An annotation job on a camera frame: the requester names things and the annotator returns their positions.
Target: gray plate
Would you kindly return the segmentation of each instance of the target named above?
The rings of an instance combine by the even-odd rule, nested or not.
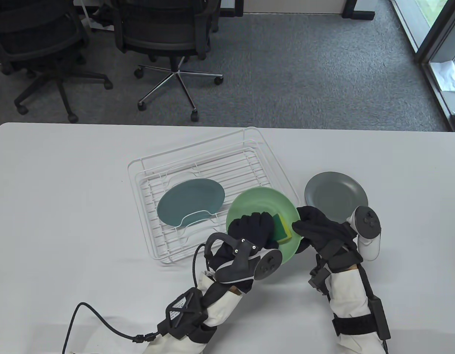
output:
[[[323,172],[309,180],[306,204],[321,210],[329,219],[343,223],[360,206],[368,206],[367,194],[353,178],[339,172]]]

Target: white sleeve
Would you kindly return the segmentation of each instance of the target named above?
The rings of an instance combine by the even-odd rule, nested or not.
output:
[[[214,282],[204,273],[201,273],[198,279],[198,289],[203,295]],[[223,324],[229,315],[236,308],[242,295],[236,295],[230,291],[226,292],[217,302],[208,307],[208,319],[204,322],[205,325],[214,327]],[[188,336],[178,340],[170,334],[165,336],[158,335],[151,342],[144,354],[199,354],[206,347],[206,344],[195,343]]]
[[[367,295],[359,270],[331,274],[331,309],[338,317],[360,317],[370,314]],[[340,354],[385,354],[376,332],[338,337]]]

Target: chrome chair leg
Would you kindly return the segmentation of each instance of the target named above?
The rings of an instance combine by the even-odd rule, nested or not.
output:
[[[165,79],[163,79],[162,81],[160,81],[157,85],[154,86],[154,88],[152,90],[150,90],[146,96],[144,96],[142,99],[140,99],[138,101],[138,109],[140,111],[145,111],[145,103],[144,101],[152,94],[154,93],[157,89],[161,88],[167,81],[169,81],[175,74],[174,73],[170,73],[168,74]]]
[[[195,104],[193,102],[193,99],[191,98],[190,93],[188,92],[188,89],[187,89],[187,87],[185,86],[185,83],[182,80],[182,77],[180,76],[179,73],[176,73],[175,76],[177,77],[178,82],[180,83],[180,85],[182,85],[183,91],[185,92],[185,95],[187,95],[187,98],[190,101],[190,104],[192,105],[193,111],[196,112],[197,111],[197,107],[195,106]]]
[[[162,73],[171,72],[170,69],[165,69],[164,67],[156,67],[156,66],[152,66],[152,65],[139,65],[139,67],[144,67],[146,69],[150,69],[153,71],[160,71]]]
[[[191,76],[205,76],[205,77],[223,77],[222,74],[203,73],[198,71],[180,71],[180,74]]]

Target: black cable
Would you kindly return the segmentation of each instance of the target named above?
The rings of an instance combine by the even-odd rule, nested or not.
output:
[[[388,354],[388,344],[386,344],[386,340],[383,341],[383,349],[385,350],[385,353]]]
[[[114,329],[108,322],[106,322],[106,320],[98,312],[96,312],[96,310],[93,307],[88,305],[86,302],[81,302],[75,308],[74,314],[72,315],[72,320],[70,320],[69,330],[67,331],[67,336],[65,337],[64,347],[62,348],[62,354],[65,354],[65,349],[67,349],[67,343],[69,341],[70,331],[72,330],[72,326],[74,324],[74,320],[75,320],[75,316],[77,314],[77,311],[79,310],[79,308],[81,306],[85,306],[91,312],[93,312],[93,314],[96,317],[98,317],[98,319],[101,321],[101,323],[103,323],[111,332],[113,332],[114,334],[116,334],[116,335],[118,335],[120,337],[123,337],[125,339],[132,340],[135,343],[151,342],[159,334],[158,332],[156,332],[156,333],[148,333],[148,334],[138,334],[138,335],[136,335],[134,337],[129,336],[127,334],[124,334],[123,332],[120,332],[117,329]]]
[[[197,263],[197,255],[198,255],[198,252],[199,250],[205,246],[205,243],[202,243],[201,245],[199,245],[197,247],[197,250],[195,251],[195,254],[193,255],[193,264],[192,264],[192,272],[193,272],[193,282],[195,284],[195,288],[198,287],[198,283],[197,283],[197,275],[195,274],[195,264]]]

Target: gray carpet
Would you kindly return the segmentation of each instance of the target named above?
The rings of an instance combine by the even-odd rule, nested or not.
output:
[[[173,80],[139,112],[137,101],[163,78],[146,71],[137,80],[142,54],[122,54],[110,32],[90,33],[86,70],[102,72],[114,83],[70,81],[70,104],[81,123],[193,125],[191,108]],[[446,131],[425,79],[413,63],[406,35],[388,0],[376,18],[345,20],[334,15],[245,15],[223,18],[211,36],[205,61],[192,58],[184,69],[219,72],[224,84],[187,77],[198,105],[198,125],[275,128]],[[159,65],[168,65],[160,59]],[[0,124],[66,123],[54,84],[25,101],[26,116],[13,100],[30,84],[25,72],[0,73]]]

